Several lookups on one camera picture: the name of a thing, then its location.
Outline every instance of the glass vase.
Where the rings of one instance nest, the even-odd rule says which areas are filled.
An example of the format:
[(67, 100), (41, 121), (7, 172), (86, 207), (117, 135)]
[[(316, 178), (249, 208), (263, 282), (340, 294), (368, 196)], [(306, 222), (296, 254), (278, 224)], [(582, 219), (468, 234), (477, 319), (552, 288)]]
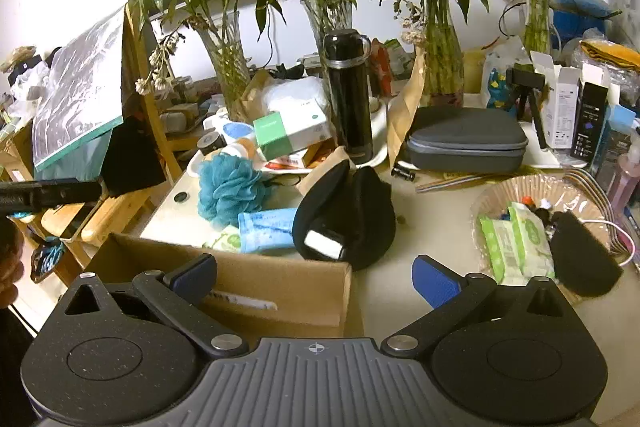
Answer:
[(425, 67), (421, 105), (462, 107), (464, 66), (449, 0), (423, 0), (423, 6)]
[(250, 78), (240, 42), (239, 13), (230, 12), (215, 18), (213, 28), (198, 29), (198, 34), (216, 70), (229, 118), (240, 121), (241, 111), (236, 102)]
[(353, 27), (353, 4), (347, 0), (302, 0), (300, 3), (305, 7), (322, 57), (322, 40), (328, 32)]
[(551, 53), (549, 0), (527, 0), (524, 47), (528, 52)]

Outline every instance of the thermos lid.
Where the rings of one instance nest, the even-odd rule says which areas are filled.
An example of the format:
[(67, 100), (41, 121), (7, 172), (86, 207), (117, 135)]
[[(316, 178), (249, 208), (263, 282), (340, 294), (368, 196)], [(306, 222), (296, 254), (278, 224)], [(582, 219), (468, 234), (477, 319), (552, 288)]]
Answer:
[(365, 54), (360, 34), (351, 28), (328, 32), (323, 45), (324, 55), (329, 60), (349, 60)]

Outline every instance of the black thermos bottle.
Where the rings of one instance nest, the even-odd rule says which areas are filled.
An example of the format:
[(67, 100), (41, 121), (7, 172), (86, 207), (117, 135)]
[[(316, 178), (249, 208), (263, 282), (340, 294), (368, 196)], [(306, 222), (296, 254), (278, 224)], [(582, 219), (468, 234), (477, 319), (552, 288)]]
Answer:
[(338, 144), (354, 163), (366, 163), (373, 158), (366, 65), (371, 44), (351, 29), (327, 33), (323, 44)]

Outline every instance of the pump bottle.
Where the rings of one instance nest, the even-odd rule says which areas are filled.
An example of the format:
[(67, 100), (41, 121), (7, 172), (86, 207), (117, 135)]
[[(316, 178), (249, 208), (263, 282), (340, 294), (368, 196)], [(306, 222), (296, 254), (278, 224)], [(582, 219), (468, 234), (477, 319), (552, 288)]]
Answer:
[(631, 135), (629, 152), (621, 154), (616, 166), (616, 175), (607, 192), (613, 211), (621, 216), (640, 181), (640, 128)]

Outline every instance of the table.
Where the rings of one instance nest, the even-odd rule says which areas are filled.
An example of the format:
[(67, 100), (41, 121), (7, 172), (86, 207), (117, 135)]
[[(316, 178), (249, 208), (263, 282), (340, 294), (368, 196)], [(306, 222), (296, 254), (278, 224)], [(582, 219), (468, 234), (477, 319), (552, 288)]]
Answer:
[[(377, 169), (392, 184), (398, 220), (396, 238), (385, 256), (366, 270), (355, 273), (364, 333), (378, 343), (431, 310), (414, 290), (411, 266), (414, 258), (428, 254), (460, 274), (479, 269), (479, 253), (471, 234), (470, 207), (486, 189), (484, 185), (415, 194), (415, 186), (428, 182), (419, 173), (415, 184), (389, 176), (388, 163)], [(291, 180), (283, 176), (281, 181)], [(190, 197), (175, 203), (178, 192)], [(198, 180), (183, 175), (142, 232), (142, 237), (200, 247), (214, 233), (197, 214)], [(278, 187), (269, 206), (296, 206), (300, 195), (294, 187)], [(283, 255), (298, 257), (293, 251)], [(611, 419), (638, 401), (640, 389), (640, 278), (627, 267), (618, 285), (606, 296), (576, 307), (609, 366), (609, 382), (593, 420)]]

